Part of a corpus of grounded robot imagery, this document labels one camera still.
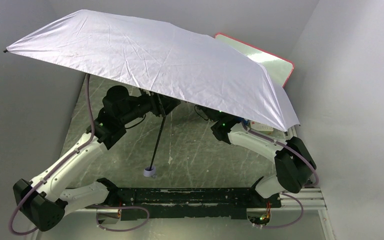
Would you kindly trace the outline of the lilac and black folding umbrella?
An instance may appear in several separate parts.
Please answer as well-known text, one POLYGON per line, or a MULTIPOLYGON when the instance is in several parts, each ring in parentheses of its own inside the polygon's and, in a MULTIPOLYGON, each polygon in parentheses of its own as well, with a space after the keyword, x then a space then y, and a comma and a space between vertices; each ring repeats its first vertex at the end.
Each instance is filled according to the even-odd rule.
POLYGON ((300 124, 286 91, 263 65, 169 22, 81 9, 5 49, 280 131, 300 124))

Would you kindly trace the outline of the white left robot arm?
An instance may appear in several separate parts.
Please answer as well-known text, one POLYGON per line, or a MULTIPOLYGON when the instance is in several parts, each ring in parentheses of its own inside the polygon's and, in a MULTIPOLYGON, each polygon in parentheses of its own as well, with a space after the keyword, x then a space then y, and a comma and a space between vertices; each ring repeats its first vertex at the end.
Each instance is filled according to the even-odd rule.
POLYGON ((79 188, 68 185, 126 134, 130 122, 147 113, 166 116, 180 101, 145 90, 131 96, 126 87, 116 85, 107 90, 102 104, 97 118, 67 153, 32 180, 20 179, 13 186, 18 210, 42 232, 76 210, 96 204, 121 205, 121 190, 106 178, 79 188))

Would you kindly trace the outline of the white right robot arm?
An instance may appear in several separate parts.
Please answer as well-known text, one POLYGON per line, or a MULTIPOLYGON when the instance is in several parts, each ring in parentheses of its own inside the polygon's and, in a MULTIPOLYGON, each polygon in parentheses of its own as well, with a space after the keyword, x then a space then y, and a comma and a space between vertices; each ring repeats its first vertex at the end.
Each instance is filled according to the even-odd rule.
POLYGON ((315 175, 316 164, 304 142, 296 136, 271 137, 252 128, 251 121, 220 110, 195 105, 202 111, 215 138, 255 152, 270 160, 273 173, 260 177, 252 188, 263 198, 287 191, 299 193, 315 175))

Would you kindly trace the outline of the white paper box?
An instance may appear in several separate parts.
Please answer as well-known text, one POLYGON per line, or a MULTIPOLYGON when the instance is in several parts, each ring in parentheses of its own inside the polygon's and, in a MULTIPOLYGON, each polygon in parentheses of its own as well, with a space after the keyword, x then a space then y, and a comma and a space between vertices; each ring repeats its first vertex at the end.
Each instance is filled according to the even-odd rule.
POLYGON ((272 126, 262 124, 256 121, 250 122, 250 128, 254 131, 263 132, 263 133, 272 133, 274 131, 274 128, 272 126))

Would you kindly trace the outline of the red framed whiteboard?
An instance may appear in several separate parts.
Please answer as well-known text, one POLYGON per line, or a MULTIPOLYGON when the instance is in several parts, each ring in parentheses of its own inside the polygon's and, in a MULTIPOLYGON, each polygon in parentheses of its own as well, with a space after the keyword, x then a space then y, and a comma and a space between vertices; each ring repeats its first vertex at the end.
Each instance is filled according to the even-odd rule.
POLYGON ((214 38, 233 47, 254 62, 264 66, 273 82, 285 87, 295 65, 292 61, 267 52, 244 41, 235 39, 224 33, 216 33, 214 38))

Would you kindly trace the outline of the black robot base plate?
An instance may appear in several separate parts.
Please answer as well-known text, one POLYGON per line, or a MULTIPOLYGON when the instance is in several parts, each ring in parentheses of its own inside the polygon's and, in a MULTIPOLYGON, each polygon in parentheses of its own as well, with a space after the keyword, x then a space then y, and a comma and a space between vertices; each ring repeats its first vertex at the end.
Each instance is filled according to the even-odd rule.
POLYGON ((263 198, 250 187, 132 188, 117 187, 107 178, 99 178, 97 182, 109 190, 109 195, 102 203, 104 206, 137 207, 122 210, 122 221, 134 221, 146 217, 151 219, 230 217, 234 220, 246 220, 247 210, 281 207, 278 193, 263 198))

